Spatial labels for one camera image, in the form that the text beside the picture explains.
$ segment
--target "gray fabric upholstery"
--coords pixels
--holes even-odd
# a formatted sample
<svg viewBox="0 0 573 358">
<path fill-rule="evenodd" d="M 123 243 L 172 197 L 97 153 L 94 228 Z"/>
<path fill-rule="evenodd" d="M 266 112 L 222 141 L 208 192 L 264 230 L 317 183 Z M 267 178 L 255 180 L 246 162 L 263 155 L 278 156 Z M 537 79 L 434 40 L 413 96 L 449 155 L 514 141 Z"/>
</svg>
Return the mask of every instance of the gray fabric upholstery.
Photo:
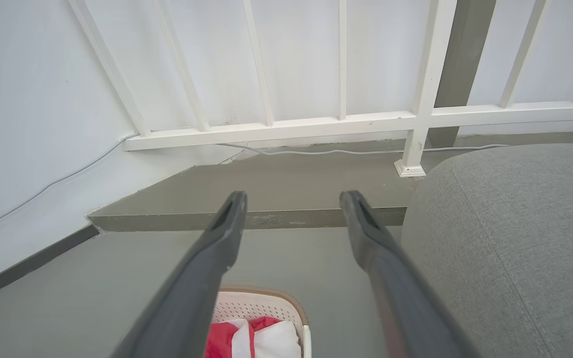
<svg viewBox="0 0 573 358">
<path fill-rule="evenodd" d="M 482 356 L 573 357 L 573 144 L 444 161 L 401 241 Z"/>
</svg>

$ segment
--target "laundry basket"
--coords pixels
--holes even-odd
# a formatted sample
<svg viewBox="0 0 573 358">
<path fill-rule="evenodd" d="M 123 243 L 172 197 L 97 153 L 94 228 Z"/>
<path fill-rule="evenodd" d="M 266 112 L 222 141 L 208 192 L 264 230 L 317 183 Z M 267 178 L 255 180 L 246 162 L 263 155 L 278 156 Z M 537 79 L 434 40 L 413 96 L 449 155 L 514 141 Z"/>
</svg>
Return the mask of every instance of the laundry basket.
<svg viewBox="0 0 573 358">
<path fill-rule="evenodd" d="M 311 358 L 311 331 L 302 306 L 293 297 L 259 287 L 221 287 L 213 309 L 212 323 L 232 319 L 253 320 L 269 316 L 295 326 L 303 358 Z"/>
</svg>

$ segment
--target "red cloth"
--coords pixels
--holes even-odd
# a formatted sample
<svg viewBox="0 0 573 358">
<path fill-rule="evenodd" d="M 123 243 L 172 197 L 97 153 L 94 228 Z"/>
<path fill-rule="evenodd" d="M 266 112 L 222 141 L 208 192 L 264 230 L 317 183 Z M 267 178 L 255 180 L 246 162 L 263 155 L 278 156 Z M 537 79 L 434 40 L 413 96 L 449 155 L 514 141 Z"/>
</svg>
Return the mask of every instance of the red cloth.
<svg viewBox="0 0 573 358">
<path fill-rule="evenodd" d="M 249 321 L 249 339 L 252 358 L 255 358 L 255 352 L 253 349 L 254 332 L 267 328 L 268 326 L 278 322 L 280 322 L 279 319 L 266 316 Z M 212 324 L 211 328 L 209 328 L 209 336 L 207 337 L 204 358 L 232 358 L 231 340 L 237 331 L 238 327 L 228 322 Z"/>
</svg>

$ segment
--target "white cable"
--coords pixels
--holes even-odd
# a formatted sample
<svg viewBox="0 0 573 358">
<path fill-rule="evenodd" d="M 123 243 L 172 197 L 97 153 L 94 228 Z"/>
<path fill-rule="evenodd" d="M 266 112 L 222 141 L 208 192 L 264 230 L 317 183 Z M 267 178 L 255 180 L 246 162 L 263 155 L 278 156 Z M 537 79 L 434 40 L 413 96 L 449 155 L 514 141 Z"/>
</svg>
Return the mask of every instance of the white cable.
<svg viewBox="0 0 573 358">
<path fill-rule="evenodd" d="M 343 149 L 334 149 L 334 150 L 327 150 L 326 152 L 295 152 L 293 150 L 282 150 L 279 152 L 266 152 L 264 150 L 259 150 L 251 147 L 247 147 L 246 145 L 238 145 L 238 144 L 229 144 L 229 143 L 222 143 L 218 145 L 224 145 L 226 147 L 234 147 L 234 148 L 241 148 L 241 149 L 248 149 L 256 153 L 264 154 L 265 156 L 277 156 L 278 154 L 302 154 L 303 156 L 319 156 L 320 154 L 330 154 L 330 153 L 346 153 L 346 154 L 389 154 L 389 153 L 403 153 L 403 150 L 380 150 L 377 152 L 352 152 L 350 150 L 343 150 Z M 431 148 L 431 149 L 424 149 L 424 152 L 441 152 L 444 150 L 481 150 L 487 148 L 498 148 L 498 147 L 509 147 L 507 144 L 488 144 L 482 147 L 447 147 L 447 148 Z"/>
<path fill-rule="evenodd" d="M 103 154 L 102 156 L 100 156 L 98 159 L 96 159 L 95 161 L 93 161 L 92 163 L 89 163 L 89 165 L 86 165 L 84 167 L 82 167 L 81 169 L 77 170 L 76 172 L 73 172 L 71 174 L 66 175 L 65 177 L 58 179 L 56 181 L 53 181 L 52 183 L 46 185 L 41 191 L 39 191 L 38 193 L 36 193 L 35 195 L 33 195 L 32 197 L 30 197 L 28 200 L 22 202 L 21 204 L 19 204 L 18 206 L 14 207 L 13 209 L 11 209 L 10 211 L 8 211 L 7 213 L 5 213 L 4 215 L 0 215 L 0 219 L 8 216 L 10 213 L 12 213 L 13 211 L 16 211 L 17 209 L 21 208 L 22 206 L 26 205 L 28 202 L 32 201 L 35 197 L 38 197 L 39 195 L 41 195 L 43 192 L 45 192 L 46 190 L 48 190 L 48 188 L 50 188 L 51 186 L 64 181 L 65 179 L 68 179 L 70 177 L 73 177 L 75 175 L 77 175 L 78 173 L 81 173 L 82 171 L 86 170 L 87 168 L 95 165 L 96 163 L 98 163 L 98 161 L 102 160 L 103 158 L 107 157 L 108 154 L 110 154 L 111 152 L 114 151 L 114 149 L 116 149 L 116 147 L 118 147 L 119 145 L 121 145 L 121 143 L 123 143 L 126 140 L 129 140 L 130 138 L 134 138 L 136 137 L 138 134 L 130 134 L 129 136 L 126 136 L 124 138 L 121 138 L 121 140 L 119 140 L 114 147 L 112 147 L 110 150 L 108 150 L 107 152 L 105 152 L 105 154 Z M 293 150 L 284 150 L 281 152 L 265 152 L 264 150 L 259 150 L 259 149 L 254 149 L 251 147 L 247 147 L 246 145 L 237 145 L 237 144 L 229 144 L 229 143 L 222 143 L 222 144 L 218 144 L 218 145 L 223 145 L 226 147 L 234 147 L 234 148 L 240 148 L 240 149 L 247 149 L 247 150 L 252 150 L 253 152 L 257 152 L 259 154 L 264 154 L 265 156 L 277 156 L 278 154 L 302 154 L 304 156 L 319 156 L 320 154 L 329 154 L 329 153 L 346 153 L 346 154 L 388 154 L 388 153 L 403 153 L 403 150 L 382 150 L 382 151 L 378 151 L 378 152 L 351 152 L 350 150 L 342 150 L 342 149 L 335 149 L 335 150 L 328 150 L 327 152 L 295 152 Z M 489 145 L 484 145 L 482 147 L 448 147 L 448 148 L 432 148 L 432 149 L 424 149 L 424 152 L 440 152 L 442 150 L 480 150 L 480 149 L 486 149 L 486 148 L 495 148 L 495 147 L 509 147 L 509 145 L 505 145 L 505 144 L 489 144 Z"/>
<path fill-rule="evenodd" d="M 21 208 L 22 206 L 26 205 L 28 202 L 32 201 L 35 197 L 38 197 L 39 195 L 41 195 L 41 193 L 45 192 L 46 190 L 48 190 L 48 188 L 50 188 L 51 186 L 55 185 L 56 183 L 59 183 L 60 181 L 64 181 L 65 179 L 68 179 L 69 177 L 73 177 L 75 175 L 77 175 L 78 173 L 81 173 L 82 171 L 86 170 L 87 168 L 95 165 L 96 163 L 98 163 L 98 161 L 102 160 L 103 158 L 107 157 L 108 154 L 110 154 L 111 152 L 113 152 L 114 149 L 116 149 L 116 147 L 118 147 L 119 145 L 121 145 L 121 143 L 123 143 L 126 140 L 129 140 L 130 138 L 136 137 L 138 134 L 130 134 L 127 137 L 122 138 L 121 140 L 118 141 L 117 144 L 114 145 L 114 147 L 112 147 L 109 151 L 105 152 L 105 154 L 103 154 L 102 156 L 100 156 L 97 160 L 93 161 L 92 163 L 89 163 L 89 165 L 84 166 L 83 168 L 77 170 L 76 172 L 73 172 L 72 174 L 68 174 L 65 177 L 57 180 L 57 181 L 53 181 L 52 183 L 48 184 L 47 186 L 45 186 L 45 188 L 43 188 L 40 192 L 36 193 L 35 195 L 33 195 L 30 199 L 26 200 L 25 202 L 22 202 L 21 204 L 19 204 L 18 206 L 14 207 L 14 209 L 10 210 L 9 212 L 5 213 L 4 215 L 0 216 L 0 219 L 6 217 L 7 215 L 9 215 L 10 213 L 12 213 L 13 211 Z"/>
</svg>

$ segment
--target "basket rim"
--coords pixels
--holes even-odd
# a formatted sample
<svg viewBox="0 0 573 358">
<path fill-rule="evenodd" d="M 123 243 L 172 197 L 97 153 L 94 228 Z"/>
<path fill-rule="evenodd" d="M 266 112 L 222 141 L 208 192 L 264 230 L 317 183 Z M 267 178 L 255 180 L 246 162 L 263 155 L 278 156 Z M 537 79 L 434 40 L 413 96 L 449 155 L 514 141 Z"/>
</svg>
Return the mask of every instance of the basket rim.
<svg viewBox="0 0 573 358">
<path fill-rule="evenodd" d="M 293 298 L 293 296 L 287 294 L 284 291 L 252 285 L 224 285 L 220 287 L 218 292 L 242 292 L 249 294 L 271 295 L 273 297 L 284 299 L 286 302 L 289 302 L 293 307 L 295 307 L 298 315 L 300 315 L 300 320 L 302 320 L 302 325 L 309 325 L 309 320 L 307 319 L 304 308 L 302 308 L 300 302 L 298 302 L 295 298 Z"/>
</svg>

